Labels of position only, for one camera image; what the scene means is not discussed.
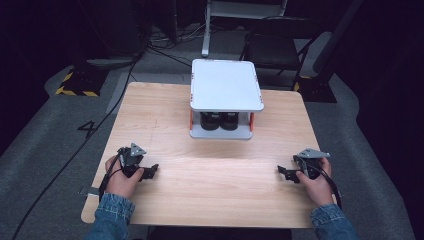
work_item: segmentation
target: white lid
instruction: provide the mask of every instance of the white lid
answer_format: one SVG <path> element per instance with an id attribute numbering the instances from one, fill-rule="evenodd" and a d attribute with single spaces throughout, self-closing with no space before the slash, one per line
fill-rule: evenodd
<path id="1" fill-rule="evenodd" d="M 190 106 L 194 111 L 262 111 L 264 104 L 253 63 L 193 60 Z"/>

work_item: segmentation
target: chair backrest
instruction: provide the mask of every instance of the chair backrest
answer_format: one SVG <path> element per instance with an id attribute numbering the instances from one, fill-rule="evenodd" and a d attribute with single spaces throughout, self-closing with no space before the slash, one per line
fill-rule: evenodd
<path id="1" fill-rule="evenodd" d="M 265 35 L 292 39 L 311 39 L 318 37 L 323 27 L 309 18 L 271 16 L 258 20 L 249 35 Z"/>

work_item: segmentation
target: handheld controller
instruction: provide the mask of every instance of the handheld controller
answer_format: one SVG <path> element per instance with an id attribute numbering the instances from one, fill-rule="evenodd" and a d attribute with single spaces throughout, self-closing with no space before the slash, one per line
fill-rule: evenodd
<path id="1" fill-rule="evenodd" d="M 135 143 L 131 143 L 131 148 L 121 148 L 118 152 L 121 152 L 119 156 L 119 162 L 121 163 L 121 169 L 127 178 L 130 178 L 137 169 L 140 168 L 139 164 L 143 160 L 144 154 L 147 152 L 137 146 Z M 143 175 L 139 182 L 143 179 L 152 179 L 158 170 L 159 164 L 153 165 L 151 168 L 144 168 Z"/>
<path id="2" fill-rule="evenodd" d="M 330 154 L 307 148 L 297 155 L 293 155 L 293 160 L 299 166 L 299 170 L 302 171 L 306 176 L 308 176 L 310 179 L 316 179 L 321 174 L 319 159 L 323 157 L 330 157 Z M 291 180 L 295 183 L 300 182 L 299 178 L 296 176 L 296 171 L 298 170 L 287 170 L 281 166 L 277 167 L 278 172 L 284 174 L 286 180 Z"/>
<path id="3" fill-rule="evenodd" d="M 114 173 L 111 173 L 111 170 L 113 165 L 115 165 L 116 161 L 119 159 L 119 162 L 121 165 L 120 170 L 122 170 L 122 173 L 127 178 L 130 178 L 132 175 L 134 175 L 134 173 L 139 168 L 141 168 L 139 164 L 141 160 L 143 160 L 144 154 L 146 154 L 146 151 L 141 149 L 135 143 L 131 143 L 131 148 L 122 147 L 118 150 L 118 155 L 116 156 L 115 160 L 112 162 L 110 168 L 108 169 L 107 173 L 103 177 L 102 183 L 100 184 L 99 201 L 102 200 L 107 184 L 109 183 L 109 179 L 114 174 Z M 144 172 L 139 182 L 141 182 L 143 179 L 152 179 L 155 176 L 155 173 L 158 170 L 158 168 L 159 168 L 159 164 L 155 164 L 151 168 L 143 167 Z"/>

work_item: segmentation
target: wire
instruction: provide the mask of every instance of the wire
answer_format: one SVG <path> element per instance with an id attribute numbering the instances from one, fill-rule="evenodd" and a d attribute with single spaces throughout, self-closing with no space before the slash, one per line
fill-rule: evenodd
<path id="1" fill-rule="evenodd" d="M 152 43 L 153 42 L 162 42 L 162 41 L 167 41 L 167 43 L 166 43 L 165 46 L 158 46 L 158 45 L 153 45 L 153 44 L 151 44 L 151 45 L 154 46 L 155 48 L 160 48 L 160 49 L 172 49 L 172 48 L 178 46 L 181 43 L 187 43 L 187 42 L 195 40 L 196 38 L 203 37 L 203 36 L 199 36 L 199 34 L 200 34 L 199 30 L 202 29 L 205 25 L 206 25 L 206 23 L 203 23 L 202 25 L 200 25 L 199 27 L 197 27 L 195 30 L 191 31 L 190 33 L 185 33 L 186 29 L 177 30 L 177 31 L 183 31 L 183 33 L 177 37 L 177 40 L 179 39 L 179 41 L 176 44 L 173 44 L 170 41 L 169 38 L 160 35 L 159 32 L 155 32 L 155 34 L 158 34 L 159 36 L 158 36 L 157 39 L 150 39 L 150 41 Z"/>
<path id="2" fill-rule="evenodd" d="M 102 43 L 105 45 L 106 48 L 108 48 L 110 51 L 116 53 L 117 55 L 121 56 L 129 56 L 129 55 L 138 55 L 141 53 L 144 49 L 144 46 L 141 46 L 141 48 L 136 52 L 128 52 L 122 49 L 114 49 L 112 48 L 102 37 L 102 35 L 97 30 L 96 26 L 94 25 L 93 21 L 91 20 L 90 16 L 88 15 L 87 11 L 85 10 L 84 6 L 82 5 L 81 1 L 78 0 L 78 4 L 81 8 L 81 10 L 84 12 L 85 17 L 87 18 L 88 22 L 90 23 L 91 27 L 93 28 L 94 32 L 96 33 L 97 37 L 102 41 Z"/>
<path id="3" fill-rule="evenodd" d="M 179 62 L 179 63 L 182 63 L 182 64 L 184 64 L 184 65 L 186 65 L 186 66 L 188 66 L 188 67 L 191 67 L 191 65 L 190 65 L 190 64 L 187 64 L 187 63 L 185 63 L 185 62 L 183 62 L 183 61 L 178 60 L 177 58 L 175 58 L 175 57 L 173 57 L 173 56 L 171 56 L 171 55 L 168 55 L 168 54 L 163 53 L 163 52 L 161 52 L 161 51 L 159 51 L 159 50 L 156 50 L 154 47 L 152 47 L 152 46 L 150 46 L 150 45 L 148 45 L 148 48 L 149 48 L 149 49 L 151 49 L 151 50 L 153 50 L 153 51 L 155 51 L 155 52 L 157 52 L 157 53 L 159 53 L 159 54 L 161 54 L 161 55 L 163 55 L 163 56 L 165 56 L 165 57 L 169 57 L 169 58 L 171 58 L 171 59 L 173 59 L 173 60 L 175 60 L 175 61 L 177 61 L 177 62 Z"/>
<path id="4" fill-rule="evenodd" d="M 90 135 L 87 136 L 87 138 L 84 140 L 84 142 L 78 147 L 78 149 L 72 154 L 72 156 L 68 159 L 68 161 L 66 161 L 65 165 L 63 165 L 63 167 L 59 170 L 58 173 L 56 173 L 56 175 L 53 177 L 53 179 L 47 184 L 47 186 L 43 189 L 43 191 L 41 191 L 41 193 L 38 195 L 37 199 L 32 203 L 31 207 L 28 209 L 28 211 L 25 213 L 25 216 L 22 218 L 21 222 L 18 225 L 18 228 L 15 230 L 15 233 L 13 234 L 13 240 L 16 239 L 16 237 L 18 236 L 19 231 L 21 230 L 22 226 L 24 225 L 26 219 L 28 218 L 29 214 L 32 212 L 32 210 L 34 209 L 35 205 L 37 205 L 37 203 L 40 201 L 41 197 L 47 192 L 47 190 L 51 187 L 51 185 L 53 185 L 53 183 L 56 181 L 56 179 L 60 176 L 60 174 L 65 170 L 65 168 L 72 162 L 72 160 L 74 160 L 75 156 L 81 151 L 81 149 L 85 146 L 85 144 L 87 144 L 88 140 L 91 139 L 91 137 L 97 132 L 97 130 L 100 128 L 100 126 L 106 121 L 106 119 L 112 114 L 112 112 L 115 110 L 115 108 L 118 106 L 119 102 L 121 101 L 122 97 L 124 96 L 126 87 L 128 85 L 128 81 L 130 79 L 130 75 L 131 75 L 131 71 L 133 70 L 135 64 L 138 62 L 134 61 L 133 64 L 131 65 L 131 68 L 128 72 L 128 76 L 127 76 L 127 81 L 124 87 L 124 90 L 121 93 L 121 96 L 119 97 L 118 101 L 116 102 L 116 104 L 113 106 L 113 108 L 109 111 L 109 113 L 102 119 L 102 121 L 97 125 L 96 130 L 92 131 Z"/>
<path id="5" fill-rule="evenodd" d="M 138 80 L 132 74 L 131 77 L 134 78 L 134 81 L 138 82 Z"/>
<path id="6" fill-rule="evenodd" d="M 158 55 L 158 56 L 161 56 L 161 55 L 163 55 L 163 54 L 159 54 L 159 53 L 154 53 L 154 52 L 151 52 L 151 51 L 148 51 L 147 50 L 147 52 L 148 53 L 150 53 L 150 54 L 153 54 L 153 55 Z M 190 59 L 188 59 L 188 58 L 185 58 L 185 57 L 178 57 L 178 56 L 175 56 L 175 55 L 171 55 L 171 54 L 166 54 L 167 56 L 171 56 L 171 57 L 174 57 L 174 58 L 179 58 L 179 59 L 183 59 L 183 60 L 186 60 L 187 62 L 189 62 L 189 63 L 191 63 L 192 62 L 192 60 L 190 60 Z"/>
<path id="7" fill-rule="evenodd" d="M 118 69 L 118 68 L 123 68 L 123 67 L 127 67 L 130 66 L 131 64 L 133 64 L 135 61 L 135 59 L 131 60 L 131 61 L 125 61 L 125 62 L 118 62 L 118 63 L 108 63 L 108 64 L 99 64 L 99 63 L 90 63 L 92 66 L 96 67 L 96 69 L 99 70 L 114 70 L 114 69 Z"/>
<path id="8" fill-rule="evenodd" d="M 113 173 L 109 176 L 109 178 L 111 178 L 111 177 L 113 176 L 113 174 L 115 174 L 115 173 L 117 173 L 117 172 L 119 172 L 119 171 L 122 171 L 122 169 L 118 169 L 118 170 L 116 170 L 115 172 L 113 172 Z"/>
<path id="9" fill-rule="evenodd" d="M 116 160 L 118 160 L 118 158 L 121 155 L 122 155 L 122 148 L 119 149 L 118 154 L 115 156 L 115 158 L 113 159 L 112 163 L 110 164 L 106 174 L 103 176 L 102 183 L 100 184 L 100 187 L 99 187 L 99 202 L 102 201 L 106 187 L 109 184 L 110 177 L 112 177 L 112 175 L 115 174 L 118 171 L 117 170 L 117 171 L 113 172 L 112 174 L 110 174 L 110 172 L 112 172 L 113 166 L 115 166 Z"/>
<path id="10" fill-rule="evenodd" d="M 333 181 L 333 179 L 331 179 L 331 177 L 330 176 L 328 176 L 328 174 L 327 174 L 327 172 L 326 171 L 324 171 L 324 169 L 319 169 L 319 168 L 316 168 L 316 167 L 314 167 L 314 166 L 311 166 L 311 165 L 306 165 L 307 167 L 310 167 L 310 168 L 312 168 L 312 169 L 314 169 L 315 171 L 318 171 L 324 178 L 325 178 L 325 180 L 327 180 L 327 182 L 328 182 L 328 184 L 330 185 L 330 187 L 331 187 L 331 190 L 333 191 L 333 193 L 334 193 L 334 196 L 336 197 L 336 201 L 337 201 L 337 206 L 339 206 L 339 208 L 340 209 L 342 209 L 342 199 L 341 199 L 341 196 L 340 196 L 340 192 L 339 192 L 339 190 L 337 189 L 337 185 L 336 185 L 336 183 Z"/>

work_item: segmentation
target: wooden table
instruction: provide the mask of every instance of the wooden table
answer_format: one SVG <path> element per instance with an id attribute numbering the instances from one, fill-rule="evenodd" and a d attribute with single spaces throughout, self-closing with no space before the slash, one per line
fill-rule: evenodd
<path id="1" fill-rule="evenodd" d="M 304 186 L 285 180 L 277 165 L 295 169 L 292 155 L 319 149 L 303 100 L 296 92 L 262 90 L 251 140 L 193 139 L 190 86 L 131 83 L 99 164 L 120 147 L 147 151 L 141 165 L 159 164 L 154 179 L 139 183 L 131 199 L 133 224 L 310 228 L 314 208 Z M 94 221 L 98 197 L 89 195 L 84 222 Z"/>

